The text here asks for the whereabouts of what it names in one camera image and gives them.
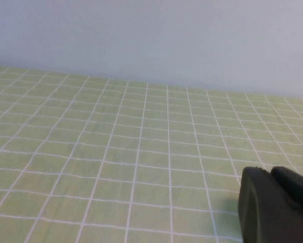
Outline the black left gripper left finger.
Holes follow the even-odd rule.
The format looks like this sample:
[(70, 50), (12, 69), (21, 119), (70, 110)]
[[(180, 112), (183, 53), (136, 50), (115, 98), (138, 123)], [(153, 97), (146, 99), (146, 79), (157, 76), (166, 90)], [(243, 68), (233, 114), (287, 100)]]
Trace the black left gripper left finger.
[(243, 242), (303, 242), (303, 210), (271, 171), (243, 169), (238, 215)]

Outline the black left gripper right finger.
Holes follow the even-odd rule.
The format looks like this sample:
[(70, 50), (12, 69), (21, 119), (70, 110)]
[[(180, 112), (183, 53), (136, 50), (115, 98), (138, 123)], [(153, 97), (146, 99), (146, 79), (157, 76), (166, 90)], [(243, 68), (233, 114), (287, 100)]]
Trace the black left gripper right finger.
[(282, 166), (273, 167), (271, 175), (286, 194), (303, 210), (303, 176)]

